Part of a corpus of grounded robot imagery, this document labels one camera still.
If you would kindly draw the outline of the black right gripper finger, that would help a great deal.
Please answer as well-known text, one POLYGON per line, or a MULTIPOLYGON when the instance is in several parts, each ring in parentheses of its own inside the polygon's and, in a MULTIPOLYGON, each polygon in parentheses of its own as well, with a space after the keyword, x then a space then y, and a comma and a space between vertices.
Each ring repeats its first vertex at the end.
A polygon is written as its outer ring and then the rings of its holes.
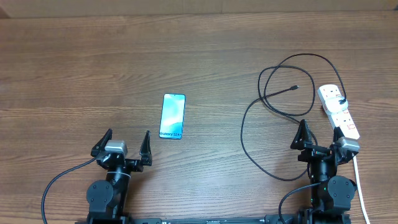
POLYGON ((290 148, 296 150, 305 150, 312 145, 312 135, 305 119, 299 123, 297 133, 292 141, 290 148))
POLYGON ((334 145, 339 145, 339 140, 343 138, 345 135, 343 134, 341 128, 339 126, 335 127, 333 130, 333 142, 334 145))

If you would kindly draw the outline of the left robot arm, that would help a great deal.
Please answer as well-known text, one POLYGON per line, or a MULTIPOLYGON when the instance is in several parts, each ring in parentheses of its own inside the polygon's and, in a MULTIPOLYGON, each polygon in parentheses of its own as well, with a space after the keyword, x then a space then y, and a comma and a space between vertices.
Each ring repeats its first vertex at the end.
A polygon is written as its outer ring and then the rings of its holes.
POLYGON ((140 159, 128 159, 126 143, 113 140, 112 133, 111 129, 107 130, 91 150, 96 163, 106 170, 106 178, 93 182, 86 191, 87 223, 134 223, 132 216, 124 211, 131 174, 152 165, 150 131, 141 144, 140 159))

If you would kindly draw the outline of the blue Samsung Galaxy smartphone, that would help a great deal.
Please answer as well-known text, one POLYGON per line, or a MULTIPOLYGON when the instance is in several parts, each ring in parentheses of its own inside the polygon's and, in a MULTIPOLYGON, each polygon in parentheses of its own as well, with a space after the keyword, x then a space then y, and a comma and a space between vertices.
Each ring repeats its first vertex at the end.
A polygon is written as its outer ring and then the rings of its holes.
POLYGON ((163 98, 159 137, 162 139, 181 139, 185 114, 186 96, 166 93, 163 98))

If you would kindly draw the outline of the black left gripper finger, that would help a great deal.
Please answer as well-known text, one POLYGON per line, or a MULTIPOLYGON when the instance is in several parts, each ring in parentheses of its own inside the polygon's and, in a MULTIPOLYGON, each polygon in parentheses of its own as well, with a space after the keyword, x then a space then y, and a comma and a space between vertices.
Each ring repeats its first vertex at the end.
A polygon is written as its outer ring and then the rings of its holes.
POLYGON ((151 166, 152 165, 152 152, 150 149, 150 131, 149 130, 146 131, 146 135, 141 144, 140 156, 141 156, 141 164, 143 166, 151 166))
POLYGON ((92 147, 90 155, 97 157, 100 152, 104 151, 107 142, 112 139, 112 135, 113 130, 109 128, 105 135, 92 147))

